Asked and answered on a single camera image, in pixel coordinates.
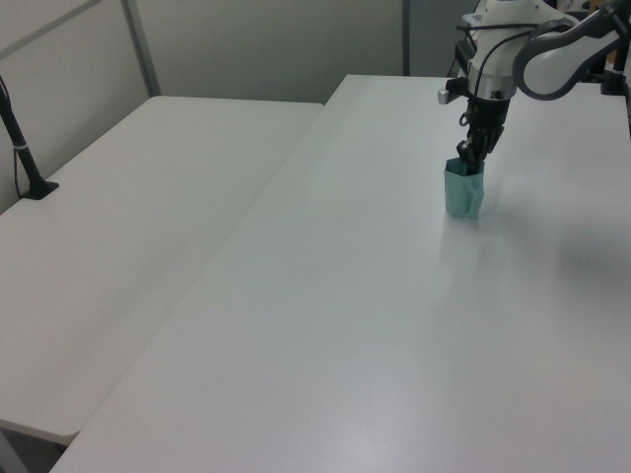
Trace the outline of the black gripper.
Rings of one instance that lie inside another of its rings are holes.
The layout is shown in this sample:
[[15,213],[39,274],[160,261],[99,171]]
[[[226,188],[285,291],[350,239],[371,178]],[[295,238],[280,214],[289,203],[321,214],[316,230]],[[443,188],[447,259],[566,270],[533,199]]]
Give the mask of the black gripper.
[[460,125],[468,128],[467,137],[456,146],[467,173],[479,173],[504,132],[511,100],[494,101],[471,96]]

